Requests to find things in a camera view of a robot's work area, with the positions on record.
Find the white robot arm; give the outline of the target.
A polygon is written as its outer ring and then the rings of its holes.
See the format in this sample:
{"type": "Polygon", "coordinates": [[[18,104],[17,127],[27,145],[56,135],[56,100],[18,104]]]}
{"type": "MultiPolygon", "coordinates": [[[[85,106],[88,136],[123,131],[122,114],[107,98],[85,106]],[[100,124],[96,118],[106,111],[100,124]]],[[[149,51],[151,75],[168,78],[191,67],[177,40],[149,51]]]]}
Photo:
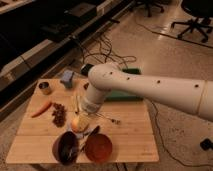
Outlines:
{"type": "Polygon", "coordinates": [[[213,122],[213,81],[129,74],[115,62],[84,64],[81,74],[89,82],[81,102],[88,114],[97,113],[106,96],[117,90],[213,122]]]}

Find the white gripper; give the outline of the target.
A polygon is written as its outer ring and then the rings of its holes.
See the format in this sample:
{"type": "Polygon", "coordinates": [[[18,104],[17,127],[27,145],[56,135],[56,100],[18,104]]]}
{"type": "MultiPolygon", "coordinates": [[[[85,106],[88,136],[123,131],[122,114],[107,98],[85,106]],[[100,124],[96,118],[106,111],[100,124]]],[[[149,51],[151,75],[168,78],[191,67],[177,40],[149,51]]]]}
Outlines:
{"type": "MultiPolygon", "coordinates": [[[[88,126],[90,123],[90,117],[85,113],[79,113],[77,116],[77,119],[78,119],[78,126],[88,126]]],[[[98,125],[91,132],[85,133],[84,137],[96,134],[99,132],[99,130],[100,130],[100,126],[98,125]]],[[[80,145],[79,147],[80,152],[83,151],[85,144],[86,144],[86,140],[82,142],[82,144],[80,145]]]]}

